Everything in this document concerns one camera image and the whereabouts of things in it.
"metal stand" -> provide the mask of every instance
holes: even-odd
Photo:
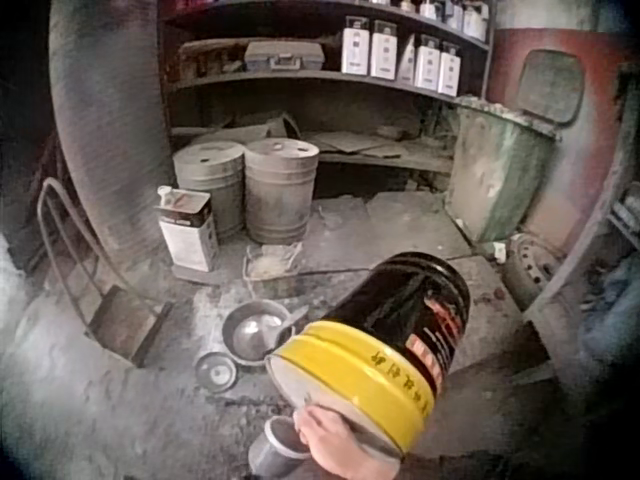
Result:
[[[100,261],[105,264],[116,276],[121,286],[113,285],[108,291],[98,285],[95,277],[87,270],[86,265],[80,259],[78,251],[73,246],[69,235],[62,223],[62,217],[52,201],[50,191],[57,194],[62,202],[69,218],[78,228],[91,250]],[[74,296],[69,288],[67,279],[60,271],[60,266],[53,250],[52,236],[44,223],[45,205],[49,210],[55,228],[60,234],[67,250],[74,262],[78,264],[87,277],[89,283],[101,297],[100,305],[93,317],[87,320],[79,305],[79,298]],[[59,181],[47,178],[42,186],[42,192],[38,198],[38,222],[47,254],[51,260],[51,266],[69,298],[69,302],[78,318],[85,326],[87,337],[95,341],[102,348],[116,354],[136,367],[142,366],[144,357],[157,334],[162,321],[166,317],[171,304],[159,303],[145,299],[118,271],[105,250],[93,237],[89,228],[85,225],[78,211],[73,206],[69,195]]]

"red wall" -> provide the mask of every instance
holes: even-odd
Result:
[[[496,31],[488,99],[518,109],[516,95],[527,54],[560,50],[577,56],[585,91],[576,119],[560,130],[562,141],[547,167],[525,228],[568,253],[600,196],[615,151],[617,69],[633,59],[631,43],[617,35],[555,29]]]

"spoon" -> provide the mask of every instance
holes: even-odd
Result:
[[[280,335],[282,335],[285,330],[290,329],[293,325],[300,321],[300,319],[302,319],[302,317],[304,317],[308,311],[309,306],[305,305],[304,307],[300,307],[291,315],[289,315],[289,317],[277,327],[266,327],[262,332],[262,335],[264,337],[264,344],[267,349],[273,350],[274,348],[276,348]]]

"small metal cup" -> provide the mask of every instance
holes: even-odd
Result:
[[[286,477],[308,458],[311,453],[288,417],[267,420],[264,431],[249,448],[251,472],[259,477]]]

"gray metal drum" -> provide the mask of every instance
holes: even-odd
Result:
[[[245,151],[247,229],[259,243],[301,240],[311,211],[318,148],[290,138],[267,138]]]
[[[219,241],[242,229],[242,145],[224,141],[189,145],[176,152],[173,163],[180,188],[211,194]]]

